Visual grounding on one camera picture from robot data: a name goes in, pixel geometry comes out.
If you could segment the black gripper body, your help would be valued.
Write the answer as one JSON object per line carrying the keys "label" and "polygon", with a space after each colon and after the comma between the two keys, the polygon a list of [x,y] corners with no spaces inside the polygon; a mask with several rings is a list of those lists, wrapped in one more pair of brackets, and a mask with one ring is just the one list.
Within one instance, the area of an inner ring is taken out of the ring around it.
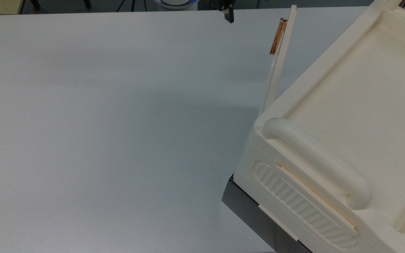
{"label": "black gripper body", "polygon": [[219,6],[224,6],[226,8],[232,8],[235,0],[213,0],[212,7],[218,9]]}

